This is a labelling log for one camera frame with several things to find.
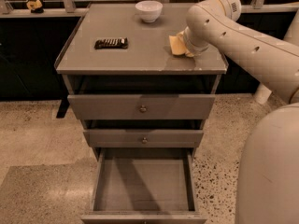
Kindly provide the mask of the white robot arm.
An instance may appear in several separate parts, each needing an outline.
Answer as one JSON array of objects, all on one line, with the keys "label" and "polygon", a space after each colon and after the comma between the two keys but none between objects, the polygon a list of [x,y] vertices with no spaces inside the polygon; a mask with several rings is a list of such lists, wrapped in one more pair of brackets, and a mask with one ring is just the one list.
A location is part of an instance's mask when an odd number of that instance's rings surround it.
[{"label": "white robot arm", "polygon": [[299,224],[299,47],[237,23],[240,0],[206,0],[186,14],[184,44],[194,55],[212,45],[286,104],[249,135],[239,166],[235,224]]}]

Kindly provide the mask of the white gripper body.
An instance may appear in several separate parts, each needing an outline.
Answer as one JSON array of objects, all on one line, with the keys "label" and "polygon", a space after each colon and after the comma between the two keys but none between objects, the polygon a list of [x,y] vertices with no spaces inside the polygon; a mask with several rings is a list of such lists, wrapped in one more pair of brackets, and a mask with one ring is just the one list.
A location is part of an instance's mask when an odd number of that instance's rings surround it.
[{"label": "white gripper body", "polygon": [[193,33],[189,27],[183,31],[183,40],[187,50],[193,55],[201,55],[209,47],[209,44]]}]

